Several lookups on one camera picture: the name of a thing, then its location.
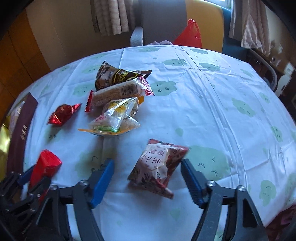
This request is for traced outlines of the red boxed snack pack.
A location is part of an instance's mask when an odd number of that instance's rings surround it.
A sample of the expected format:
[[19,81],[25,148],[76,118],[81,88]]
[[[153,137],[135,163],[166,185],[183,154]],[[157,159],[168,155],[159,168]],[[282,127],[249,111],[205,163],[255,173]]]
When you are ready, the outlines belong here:
[[58,172],[62,165],[62,161],[51,151],[43,150],[37,160],[36,165],[33,168],[29,189],[36,187],[44,177],[51,178]]

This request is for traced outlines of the left beige striped curtain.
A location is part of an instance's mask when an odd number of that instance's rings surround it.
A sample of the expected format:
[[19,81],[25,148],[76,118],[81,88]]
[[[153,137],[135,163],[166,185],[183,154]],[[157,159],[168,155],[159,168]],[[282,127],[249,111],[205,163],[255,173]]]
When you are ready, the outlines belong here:
[[135,5],[131,0],[91,0],[91,16],[95,32],[114,36],[135,28]]

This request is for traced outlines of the clear yellow peanut snack bag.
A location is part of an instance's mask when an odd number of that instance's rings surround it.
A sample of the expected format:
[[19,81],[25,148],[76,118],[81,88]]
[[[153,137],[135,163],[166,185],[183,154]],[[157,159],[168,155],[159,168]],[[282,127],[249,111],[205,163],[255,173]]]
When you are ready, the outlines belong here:
[[88,124],[88,128],[79,131],[96,136],[118,136],[140,127],[134,119],[142,101],[137,97],[112,100],[108,102],[103,113]]

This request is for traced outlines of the red plastic bag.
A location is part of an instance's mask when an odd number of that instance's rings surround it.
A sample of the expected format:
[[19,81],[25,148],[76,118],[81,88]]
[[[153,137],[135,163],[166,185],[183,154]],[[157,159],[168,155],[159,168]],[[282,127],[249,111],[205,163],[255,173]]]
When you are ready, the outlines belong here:
[[187,26],[173,41],[173,44],[179,46],[202,48],[202,39],[198,24],[193,19],[189,19]]

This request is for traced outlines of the grey yellow sofa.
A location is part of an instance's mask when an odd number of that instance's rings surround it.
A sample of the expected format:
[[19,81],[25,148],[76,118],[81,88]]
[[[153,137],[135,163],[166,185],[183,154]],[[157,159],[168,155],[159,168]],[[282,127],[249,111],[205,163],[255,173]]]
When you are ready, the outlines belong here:
[[132,47],[173,42],[189,19],[201,32],[202,47],[244,61],[247,49],[229,37],[231,10],[209,1],[138,1],[136,27],[130,37]]

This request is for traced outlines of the cluttered wooden side cabinet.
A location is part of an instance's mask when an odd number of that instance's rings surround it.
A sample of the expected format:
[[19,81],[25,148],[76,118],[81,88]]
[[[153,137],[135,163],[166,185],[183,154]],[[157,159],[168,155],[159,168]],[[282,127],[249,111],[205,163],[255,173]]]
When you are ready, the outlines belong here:
[[258,50],[248,50],[246,61],[267,83],[291,113],[295,113],[295,65],[285,57],[283,46],[271,41],[268,56]]

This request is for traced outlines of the floral red white snack pack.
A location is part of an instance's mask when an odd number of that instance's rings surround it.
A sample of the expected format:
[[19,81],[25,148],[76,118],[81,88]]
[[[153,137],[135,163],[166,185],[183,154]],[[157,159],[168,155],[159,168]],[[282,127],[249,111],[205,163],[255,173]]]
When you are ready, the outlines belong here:
[[188,152],[188,147],[150,139],[127,179],[142,189],[173,199],[168,182]]

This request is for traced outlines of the dark brown snack bag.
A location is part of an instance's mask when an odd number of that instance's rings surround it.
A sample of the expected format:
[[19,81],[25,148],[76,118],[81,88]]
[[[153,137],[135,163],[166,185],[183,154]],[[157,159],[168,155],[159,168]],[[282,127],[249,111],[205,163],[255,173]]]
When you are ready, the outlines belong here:
[[138,77],[143,77],[146,79],[151,73],[152,70],[128,71],[115,68],[114,66],[104,61],[100,66],[95,78],[95,89],[96,91],[99,91],[104,88],[127,82]]

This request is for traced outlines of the red-ended sesame bar pack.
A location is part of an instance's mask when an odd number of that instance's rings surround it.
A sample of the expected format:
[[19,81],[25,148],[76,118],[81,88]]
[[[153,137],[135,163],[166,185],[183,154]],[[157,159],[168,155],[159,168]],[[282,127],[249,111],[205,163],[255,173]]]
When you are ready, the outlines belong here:
[[149,95],[154,95],[154,92],[146,79],[140,76],[96,92],[91,90],[86,103],[85,112],[88,113],[96,107],[104,106],[112,100]]

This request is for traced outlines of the gold tin box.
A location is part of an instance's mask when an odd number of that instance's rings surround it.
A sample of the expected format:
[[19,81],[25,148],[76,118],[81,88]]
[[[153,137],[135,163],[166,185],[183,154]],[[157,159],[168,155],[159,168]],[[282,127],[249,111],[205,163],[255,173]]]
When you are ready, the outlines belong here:
[[22,173],[27,135],[38,101],[28,93],[1,122],[1,180],[10,172]]

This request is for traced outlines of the shiny red foil snack pack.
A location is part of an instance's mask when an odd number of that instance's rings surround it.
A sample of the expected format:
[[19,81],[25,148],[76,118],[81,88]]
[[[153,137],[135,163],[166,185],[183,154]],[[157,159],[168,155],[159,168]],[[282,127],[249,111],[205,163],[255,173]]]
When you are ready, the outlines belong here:
[[62,126],[65,124],[81,107],[81,103],[69,105],[62,104],[50,115],[48,124]]

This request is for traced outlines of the white cloud-print tablecloth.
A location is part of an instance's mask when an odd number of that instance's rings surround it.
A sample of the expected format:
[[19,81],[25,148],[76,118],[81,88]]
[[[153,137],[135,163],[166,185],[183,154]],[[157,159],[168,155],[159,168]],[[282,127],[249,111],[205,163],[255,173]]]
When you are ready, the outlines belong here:
[[[140,127],[117,137],[84,131],[100,115],[83,108],[65,125],[48,125],[62,104],[85,106],[100,65],[151,70],[154,92],[135,115]],[[38,101],[23,166],[42,150],[62,161],[53,183],[72,186],[88,178],[107,158],[115,172],[102,203],[93,211],[105,240],[190,240],[202,211],[180,170],[170,178],[168,199],[129,186],[149,139],[186,146],[187,158],[224,187],[247,188],[264,225],[295,204],[295,124],[255,70],[221,53],[178,46],[113,50],[70,63],[28,88]]]

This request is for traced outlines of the beige striped curtain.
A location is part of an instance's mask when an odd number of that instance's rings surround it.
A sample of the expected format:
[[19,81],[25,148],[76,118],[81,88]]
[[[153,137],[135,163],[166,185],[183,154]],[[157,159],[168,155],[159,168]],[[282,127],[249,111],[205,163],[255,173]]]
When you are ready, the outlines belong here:
[[256,49],[268,56],[271,45],[265,4],[258,0],[236,0],[231,6],[229,37],[239,41],[242,48]]
[[91,0],[91,16],[95,32],[114,36],[135,28],[135,5],[131,0]]

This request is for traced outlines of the right beige striped curtain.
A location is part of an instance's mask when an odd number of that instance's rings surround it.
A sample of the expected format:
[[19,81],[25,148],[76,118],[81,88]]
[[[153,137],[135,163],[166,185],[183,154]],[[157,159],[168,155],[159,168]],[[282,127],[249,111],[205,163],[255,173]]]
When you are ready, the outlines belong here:
[[271,45],[265,4],[258,0],[236,0],[231,6],[229,37],[239,41],[242,48],[256,49],[268,56]]

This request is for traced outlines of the pink cloth on sofa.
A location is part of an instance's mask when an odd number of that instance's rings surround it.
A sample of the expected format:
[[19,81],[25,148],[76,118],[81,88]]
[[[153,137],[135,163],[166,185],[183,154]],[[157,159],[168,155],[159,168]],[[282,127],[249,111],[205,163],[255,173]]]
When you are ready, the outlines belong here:
[[168,40],[164,40],[161,42],[154,41],[152,43],[149,43],[149,45],[173,45],[173,44]]

